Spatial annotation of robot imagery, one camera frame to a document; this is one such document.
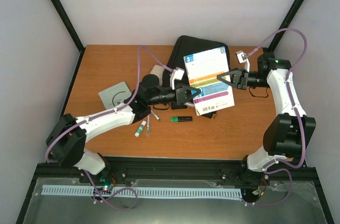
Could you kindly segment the colourful workbook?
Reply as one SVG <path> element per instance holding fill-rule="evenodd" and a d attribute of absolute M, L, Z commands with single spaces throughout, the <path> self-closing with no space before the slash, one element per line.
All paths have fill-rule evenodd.
<path fill-rule="evenodd" d="M 183 57 L 189 86 L 201 91 L 193 98 L 198 116 L 235 106 L 232 87 L 217 79 L 229 71 L 226 51 L 222 46 Z"/>

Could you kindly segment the black student backpack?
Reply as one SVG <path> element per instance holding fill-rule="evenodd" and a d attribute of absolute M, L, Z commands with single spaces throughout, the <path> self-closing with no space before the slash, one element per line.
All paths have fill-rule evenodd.
<path fill-rule="evenodd" d="M 228 66 L 229 66 L 230 52 L 226 44 L 222 42 L 182 35 L 177 39 L 166 66 L 168 66 L 169 68 L 180 67 L 185 70 L 185 62 L 184 62 L 185 56 L 199 53 L 199 52 L 206 51 L 206 50 L 210 50 L 210 49 L 215 49 L 218 47 L 225 48 L 226 58 L 228 61 Z M 166 70 L 163 71 L 162 80 L 163 80 L 164 87 L 170 87 L 170 75 L 171 73 L 169 71 L 166 71 Z M 183 75 L 181 83 L 189 85 L 188 76 L 186 74 Z M 170 106 L 172 110 L 187 108 L 186 105 L 178 105 L 176 101 L 172 102 Z M 207 114 L 203 114 L 203 117 L 211 119 L 213 115 L 216 115 L 216 114 L 217 114 L 217 111 L 211 111 Z"/>

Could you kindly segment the grey paperback book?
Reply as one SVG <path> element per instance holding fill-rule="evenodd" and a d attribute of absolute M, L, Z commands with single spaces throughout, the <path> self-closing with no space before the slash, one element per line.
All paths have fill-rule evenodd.
<path fill-rule="evenodd" d="M 131 91 L 125 82 L 120 82 L 98 93 L 105 109 L 111 109 L 131 95 Z"/>

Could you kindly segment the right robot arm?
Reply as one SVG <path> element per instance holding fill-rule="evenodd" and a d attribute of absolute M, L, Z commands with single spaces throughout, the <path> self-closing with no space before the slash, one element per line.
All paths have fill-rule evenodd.
<path fill-rule="evenodd" d="M 269 88 L 276 108 L 276 117 L 263 135 L 262 146 L 243 158 L 237 172 L 239 181 L 250 185 L 259 181 L 274 164 L 281 162 L 300 168 L 316 120 L 307 116 L 298 100 L 290 61 L 276 59 L 273 53 L 264 52 L 257 59 L 257 71 L 251 71 L 246 53 L 238 51 L 236 57 L 244 68 L 219 74 L 217 79 L 235 89 Z"/>

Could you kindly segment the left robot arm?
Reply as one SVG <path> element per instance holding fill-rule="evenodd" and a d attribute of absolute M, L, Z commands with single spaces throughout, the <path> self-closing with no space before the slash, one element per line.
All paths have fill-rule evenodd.
<path fill-rule="evenodd" d="M 63 115 L 46 140 L 45 159 L 60 167 L 76 167 L 87 171 L 99 183 L 109 180 L 111 173 L 103 157 L 85 148 L 95 137 L 121 126 L 142 121 L 151 107 L 172 102 L 183 105 L 201 93 L 200 89 L 176 80 L 172 87 L 163 87 L 154 74 L 143 77 L 132 96 L 118 106 L 93 115 Z"/>

